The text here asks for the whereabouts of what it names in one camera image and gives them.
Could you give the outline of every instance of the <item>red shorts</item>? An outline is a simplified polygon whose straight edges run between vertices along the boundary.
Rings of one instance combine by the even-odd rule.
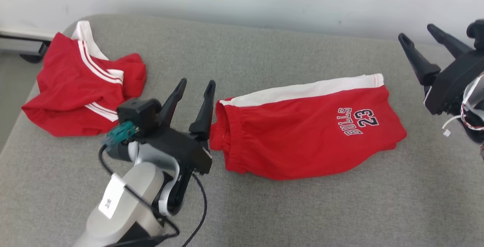
[[[348,171],[406,137],[381,74],[218,101],[210,147],[228,171],[300,179]]]

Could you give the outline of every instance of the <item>gray cushion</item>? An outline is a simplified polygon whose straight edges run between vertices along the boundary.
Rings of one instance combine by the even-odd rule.
[[[217,82],[216,98],[225,99],[322,79],[385,77],[390,104],[408,131],[395,150],[343,174],[280,182],[228,172],[223,155],[214,152],[211,172],[201,178],[207,219],[191,246],[484,245],[478,146],[458,123],[451,124],[449,138],[442,135],[447,117],[431,116],[422,105],[422,88],[398,42],[148,16],[86,19],[107,57],[141,55],[147,65],[143,98],[164,101],[180,78],[188,79],[172,124],[178,130],[195,119],[210,79]],[[452,61],[443,47],[419,49],[440,65]],[[19,116],[0,155],[0,245],[73,244],[109,181],[96,157],[101,139],[55,138]],[[131,166],[109,164],[120,174]],[[182,234],[163,246],[180,246],[202,211],[200,190],[191,182],[175,217]]]

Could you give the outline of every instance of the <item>sticker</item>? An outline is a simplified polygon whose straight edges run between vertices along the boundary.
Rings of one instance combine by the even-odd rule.
[[[98,207],[99,211],[101,211],[101,213],[103,213],[108,219],[113,217],[114,211],[116,211],[116,207],[118,207],[119,200],[121,199],[121,195],[124,192],[125,185],[126,182],[119,175],[113,173]]]

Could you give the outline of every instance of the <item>black cable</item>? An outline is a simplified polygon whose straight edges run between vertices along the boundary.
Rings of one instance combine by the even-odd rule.
[[[205,190],[203,189],[202,183],[200,182],[197,175],[192,174],[192,176],[197,181],[197,183],[199,184],[200,190],[202,192],[202,196],[203,196],[203,216],[202,216],[202,219],[200,220],[199,225],[195,229],[195,231],[193,231],[192,235],[185,241],[185,243],[181,247],[186,247],[190,243],[190,241],[193,239],[193,237],[197,234],[197,232],[202,227],[203,222],[205,221],[205,216],[207,216],[207,195],[205,195]]]
[[[109,175],[113,175],[113,171],[111,168],[109,168],[109,166],[106,164],[106,162],[104,162],[104,159],[102,157],[102,153],[106,150],[107,148],[107,145],[103,145],[100,149],[99,149],[99,152],[98,152],[98,158],[99,158],[99,162],[101,163],[102,167],[104,167],[104,169],[107,171],[107,173],[109,173]],[[198,182],[199,182],[199,185],[200,187],[201,186],[201,183],[200,181],[198,180],[198,178],[195,178]],[[135,243],[141,243],[141,242],[146,242],[146,241],[155,241],[157,242],[157,244],[160,244],[162,241],[168,239],[168,238],[172,238],[172,237],[176,237],[178,235],[180,235],[180,230],[178,229],[178,227],[172,222],[170,221],[166,216],[163,216],[161,213],[159,213],[159,211],[157,211],[151,204],[149,204],[145,199],[143,199],[142,197],[140,197],[130,186],[128,185],[125,185],[124,186],[124,189],[127,190],[133,197],[135,197],[139,202],[141,202],[144,206],[146,206],[148,209],[150,209],[150,211],[152,211],[153,215],[159,220],[159,219],[162,219],[162,221],[168,223],[174,230],[175,230],[175,233],[173,234],[169,234],[169,235],[163,235],[163,236],[154,236],[154,237],[149,237],[149,238],[143,238],[143,239],[137,239],[137,240],[131,240],[131,241],[128,241],[128,242],[120,242],[120,243],[115,243],[115,244],[112,244],[112,245],[108,245],[106,247],[121,247],[121,246],[124,246],[124,245],[130,245],[130,244],[135,244]],[[203,196],[204,196],[204,199],[205,199],[205,211],[207,209],[207,199],[205,198],[205,192],[203,191],[203,187],[202,187],[202,193],[203,193]]]

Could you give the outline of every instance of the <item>white stripe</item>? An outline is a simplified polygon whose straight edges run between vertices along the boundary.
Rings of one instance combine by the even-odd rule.
[[[90,54],[89,54],[89,49],[88,49],[88,46],[87,46],[87,43],[85,41],[82,42],[83,43],[83,46],[84,46],[84,49],[86,50],[86,56],[88,58],[88,61],[90,62],[90,64],[92,64],[99,72],[101,72],[104,76],[106,77],[109,77],[109,78],[113,78],[113,79],[116,79],[116,78],[120,78],[120,77],[117,77],[117,76],[114,76],[114,75],[111,75],[108,71],[104,71],[101,67],[99,67],[91,58]]]
[[[115,114],[111,114],[109,112],[106,112],[104,110],[101,110],[101,109],[98,109],[97,107],[93,106],[92,104],[87,104],[86,105],[86,108],[87,109],[90,109],[91,111],[93,111],[94,113],[110,120],[111,122],[114,122],[116,120],[118,120],[118,116],[115,115]]]
[[[119,70],[119,69],[107,69],[109,74],[115,76],[116,78],[120,78],[121,80],[124,80],[124,71]]]
[[[92,57],[96,57],[97,59],[102,59],[106,61],[109,60],[106,55],[101,52],[96,42],[94,42],[89,21],[78,21],[78,24],[76,25],[76,29],[74,30],[71,39],[86,41],[88,53]]]
[[[113,110],[109,110],[109,109],[107,109],[107,108],[104,108],[104,107],[102,107],[101,105],[99,105],[99,104],[97,104],[97,103],[95,103],[95,102],[93,102],[93,103],[92,103],[92,105],[93,105],[94,107],[96,107],[96,108],[98,108],[98,109],[101,109],[101,110],[104,110],[104,111],[106,111],[106,112],[109,112],[109,113],[112,113],[112,114],[115,114],[115,115],[117,115],[117,114],[118,114],[116,111],[113,111]]]
[[[374,75],[362,75],[352,78],[338,78],[308,84],[270,88],[235,97],[230,101],[220,101],[220,103],[237,107],[260,106],[285,100],[324,96],[346,90],[377,88],[382,85],[383,75],[378,73]]]
[[[82,41],[78,41],[78,45],[79,45],[79,52],[81,54],[81,59],[84,62],[84,64],[89,68],[89,70],[92,71],[92,73],[94,73],[99,78],[102,78],[103,80],[105,80],[107,82],[123,84],[123,82],[120,79],[118,79],[118,78],[116,78],[116,79],[108,78],[107,76],[105,76],[102,73],[100,73],[100,71],[96,70],[92,66],[92,64],[89,63],[88,59],[86,58],[86,54],[84,53],[83,42]]]

